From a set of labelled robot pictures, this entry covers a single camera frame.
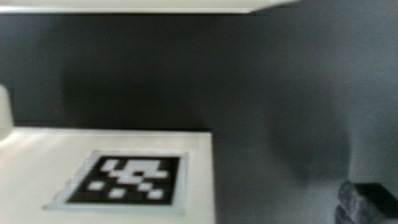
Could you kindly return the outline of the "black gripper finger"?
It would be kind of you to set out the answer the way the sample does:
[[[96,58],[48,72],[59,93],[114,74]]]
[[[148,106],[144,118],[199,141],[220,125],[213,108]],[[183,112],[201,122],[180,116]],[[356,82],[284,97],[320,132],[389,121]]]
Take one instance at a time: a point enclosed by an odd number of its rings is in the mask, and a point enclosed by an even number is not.
[[[398,224],[398,199],[379,183],[345,181],[338,202],[334,224]]]

